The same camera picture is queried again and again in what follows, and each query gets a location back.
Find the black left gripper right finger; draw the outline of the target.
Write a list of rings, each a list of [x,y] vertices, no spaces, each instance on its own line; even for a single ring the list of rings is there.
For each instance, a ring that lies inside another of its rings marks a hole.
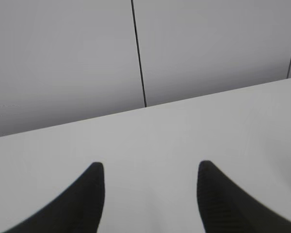
[[[291,233],[291,221],[253,198],[209,160],[199,163],[196,198],[207,233]]]

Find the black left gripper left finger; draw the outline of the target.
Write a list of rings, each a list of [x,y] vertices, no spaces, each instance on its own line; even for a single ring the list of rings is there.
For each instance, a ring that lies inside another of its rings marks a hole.
[[[104,207],[104,166],[93,162],[53,201],[7,233],[96,233]]]

